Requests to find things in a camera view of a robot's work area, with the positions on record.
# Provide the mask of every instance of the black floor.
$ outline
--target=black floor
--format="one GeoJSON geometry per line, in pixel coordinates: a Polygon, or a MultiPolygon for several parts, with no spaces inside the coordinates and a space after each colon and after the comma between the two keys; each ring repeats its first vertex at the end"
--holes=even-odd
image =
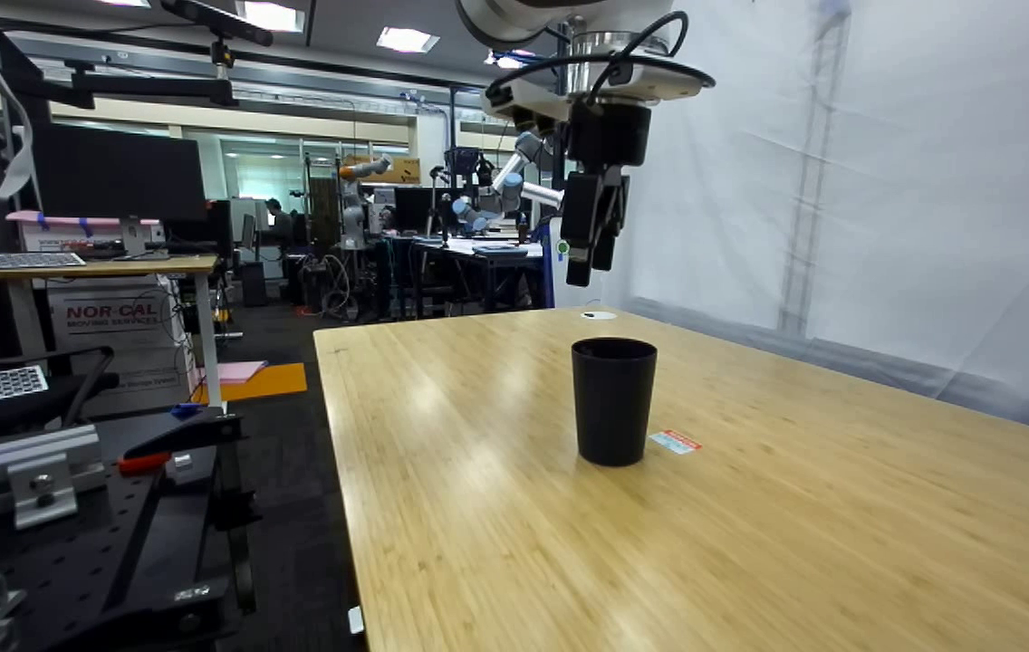
{"type": "Polygon", "coordinates": [[[222,345],[222,358],[303,360],[312,382],[300,397],[233,405],[248,431],[244,474],[261,510],[249,528],[256,614],[222,649],[362,649],[344,619],[356,595],[312,330],[312,313],[285,303],[248,309],[248,338],[222,345]]]}

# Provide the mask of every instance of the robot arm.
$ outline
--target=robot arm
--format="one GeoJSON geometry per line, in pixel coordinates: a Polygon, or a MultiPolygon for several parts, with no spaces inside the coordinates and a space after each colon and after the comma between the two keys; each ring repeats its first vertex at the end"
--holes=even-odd
{"type": "Polygon", "coordinates": [[[493,191],[503,191],[509,184],[519,184],[521,199],[540,202],[540,206],[563,206],[563,191],[529,182],[529,167],[544,167],[553,160],[553,149],[544,132],[521,131],[516,140],[516,154],[509,167],[493,177],[493,191]]]}
{"type": "Polygon", "coordinates": [[[689,13],[672,13],[672,0],[459,0],[459,19],[491,45],[524,44],[552,24],[569,31],[564,57],[511,71],[486,98],[521,125],[533,119],[540,131],[564,125],[563,140],[576,170],[563,191],[563,240],[569,282],[586,286],[592,268],[611,268],[631,187],[625,167],[644,161],[649,106],[714,88],[708,71],[675,62],[689,13]],[[564,90],[524,84],[540,70],[564,70],[564,90]]]}

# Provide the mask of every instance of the white curtain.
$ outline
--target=white curtain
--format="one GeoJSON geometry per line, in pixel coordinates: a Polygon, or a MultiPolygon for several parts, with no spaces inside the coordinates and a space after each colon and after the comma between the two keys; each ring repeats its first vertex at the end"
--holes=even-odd
{"type": "Polygon", "coordinates": [[[628,309],[1029,420],[1029,3],[684,10],[628,309]]]}

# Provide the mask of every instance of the ceiling light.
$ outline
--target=ceiling light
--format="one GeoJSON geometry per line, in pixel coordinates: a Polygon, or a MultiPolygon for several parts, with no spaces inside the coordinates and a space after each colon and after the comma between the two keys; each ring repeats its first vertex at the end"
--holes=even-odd
{"type": "Polygon", "coordinates": [[[493,70],[524,70],[524,57],[533,57],[533,49],[503,49],[503,55],[491,49],[486,66],[493,66],[493,70]]]}
{"type": "Polygon", "coordinates": [[[378,34],[379,49],[402,49],[402,55],[433,55],[434,44],[437,34],[419,28],[379,28],[378,34]]]}
{"type": "Polygon", "coordinates": [[[267,31],[303,31],[303,10],[294,10],[285,3],[236,0],[236,13],[267,31]]]}

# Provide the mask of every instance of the red object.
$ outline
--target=red object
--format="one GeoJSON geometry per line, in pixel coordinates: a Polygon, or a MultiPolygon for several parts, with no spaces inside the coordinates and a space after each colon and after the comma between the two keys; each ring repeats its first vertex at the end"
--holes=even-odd
{"type": "Polygon", "coordinates": [[[173,453],[132,455],[132,459],[119,459],[117,466],[119,466],[122,476],[158,474],[170,455],[173,453]]]}

